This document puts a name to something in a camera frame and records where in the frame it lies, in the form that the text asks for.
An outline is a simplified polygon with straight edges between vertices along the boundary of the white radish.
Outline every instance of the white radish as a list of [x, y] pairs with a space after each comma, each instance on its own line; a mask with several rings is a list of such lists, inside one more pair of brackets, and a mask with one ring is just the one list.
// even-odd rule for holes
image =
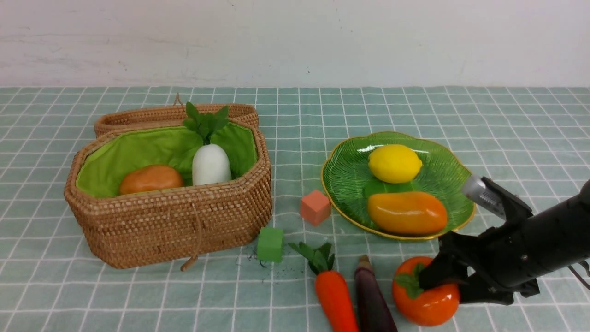
[[186, 103], [188, 119], [183, 124], [203, 139], [203, 146], [192, 157], [192, 184], [204, 185], [231, 180], [230, 159], [223, 148], [211, 143], [216, 131], [223, 129], [230, 121], [227, 119], [230, 108], [224, 106], [216, 113], [199, 113], [195, 105]]
[[231, 180], [230, 159], [217, 144], [203, 145], [192, 159], [192, 183], [204, 185]]

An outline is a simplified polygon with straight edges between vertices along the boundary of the carrot leaves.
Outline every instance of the carrot leaves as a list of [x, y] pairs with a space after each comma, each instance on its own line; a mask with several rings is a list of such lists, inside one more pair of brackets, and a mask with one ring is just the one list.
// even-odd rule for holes
[[316, 275], [332, 270], [334, 266], [335, 255], [330, 255], [330, 251], [332, 250], [331, 243], [326, 242], [315, 249], [304, 242], [299, 242], [299, 245], [295, 243], [289, 243], [289, 246], [308, 260], [309, 268]]
[[188, 119], [185, 119], [182, 124], [187, 129], [196, 132], [203, 139], [203, 144], [207, 145], [211, 143], [211, 136], [230, 122], [227, 118], [229, 112], [230, 108], [226, 105], [215, 113], [201, 113], [195, 105], [187, 102], [186, 115]]
[[397, 282], [398, 285], [405, 288], [406, 294], [409, 298], [417, 298], [424, 292], [424, 290], [420, 288], [418, 276], [420, 275], [420, 272], [424, 270], [425, 267], [426, 266], [423, 263], [418, 263], [414, 265], [412, 274], [402, 273], [395, 276], [395, 282]]

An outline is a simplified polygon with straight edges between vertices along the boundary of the basket string loop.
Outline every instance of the basket string loop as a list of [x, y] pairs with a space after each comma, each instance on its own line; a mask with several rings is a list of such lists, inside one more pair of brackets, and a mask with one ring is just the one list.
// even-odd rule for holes
[[174, 98], [174, 104], [172, 104], [172, 106], [176, 106], [176, 103], [179, 103], [180, 106], [184, 107], [184, 105], [181, 102], [181, 94], [180, 93], [176, 93], [176, 98]]
[[204, 227], [204, 224], [201, 221], [201, 219], [198, 217], [195, 203], [192, 203], [191, 205], [192, 205], [193, 210], [195, 210], [196, 226], [197, 226], [196, 228], [197, 228], [197, 231], [199, 232], [199, 235], [197, 237], [195, 249], [192, 251], [191, 257], [181, 266], [182, 272], [186, 271], [194, 262], [196, 262], [196, 259], [198, 258], [199, 248], [201, 247], [201, 239], [203, 237], [203, 230], [201, 229], [201, 227]]

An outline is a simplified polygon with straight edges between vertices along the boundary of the wicker basket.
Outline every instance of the wicker basket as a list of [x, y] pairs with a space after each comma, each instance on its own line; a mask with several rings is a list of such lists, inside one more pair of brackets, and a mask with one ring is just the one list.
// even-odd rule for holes
[[[94, 198], [76, 186], [86, 158], [127, 127], [112, 130], [86, 145], [74, 157], [64, 197], [93, 254], [108, 265], [132, 268], [187, 258], [185, 271], [202, 253], [252, 242], [270, 220], [271, 164], [266, 142], [252, 124], [230, 121], [252, 130], [258, 161], [242, 177], [216, 185], [199, 185], [112, 198]], [[159, 128], [165, 123], [152, 123]]]
[[[200, 112], [217, 112], [223, 106], [229, 106], [228, 117], [258, 128], [258, 113], [252, 105], [246, 104], [197, 104]], [[152, 124], [158, 126], [176, 126], [186, 119], [186, 109], [176, 94], [176, 100], [171, 106], [155, 108], [131, 109], [123, 112], [103, 115], [94, 123], [96, 137], [120, 128], [149, 128]]]

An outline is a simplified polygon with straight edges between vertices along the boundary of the white wall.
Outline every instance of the white wall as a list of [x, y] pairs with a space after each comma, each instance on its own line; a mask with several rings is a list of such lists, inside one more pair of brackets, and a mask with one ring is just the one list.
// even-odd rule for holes
[[590, 86], [589, 0], [0, 0], [0, 85]]

